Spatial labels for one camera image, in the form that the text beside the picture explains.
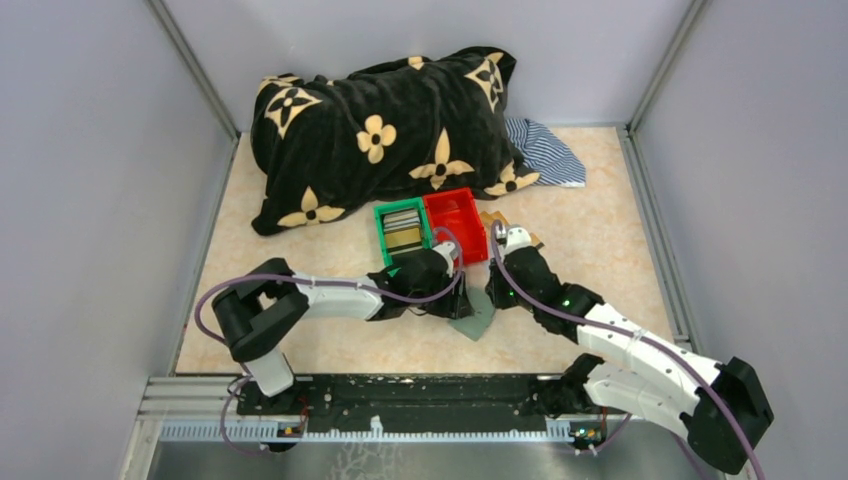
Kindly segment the mint green card holder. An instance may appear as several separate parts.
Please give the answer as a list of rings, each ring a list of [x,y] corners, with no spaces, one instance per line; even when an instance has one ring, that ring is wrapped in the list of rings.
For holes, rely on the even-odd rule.
[[[451,319],[448,325],[471,341],[479,341],[491,325],[495,307],[486,292],[477,287],[467,290],[472,313],[468,316]]]

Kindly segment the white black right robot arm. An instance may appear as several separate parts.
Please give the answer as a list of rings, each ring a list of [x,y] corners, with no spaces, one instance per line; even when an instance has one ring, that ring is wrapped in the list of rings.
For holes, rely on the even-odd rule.
[[[755,368],[681,348],[620,313],[599,294],[562,283],[530,244],[493,248],[491,280],[525,304],[548,332],[587,349],[586,367],[563,385],[576,412],[595,405],[638,416],[684,440],[726,474],[765,472],[755,448],[774,413]]]

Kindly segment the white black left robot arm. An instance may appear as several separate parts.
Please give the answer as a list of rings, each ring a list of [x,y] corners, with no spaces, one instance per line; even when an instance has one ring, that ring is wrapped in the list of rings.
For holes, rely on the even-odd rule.
[[[245,367],[264,405],[292,411],[300,388],[279,348],[294,326],[307,319],[382,321],[407,309],[458,319],[473,314],[454,256],[443,248],[404,254],[391,265],[349,279],[308,276],[285,259],[272,258],[250,274],[226,282],[212,311],[234,362]]]

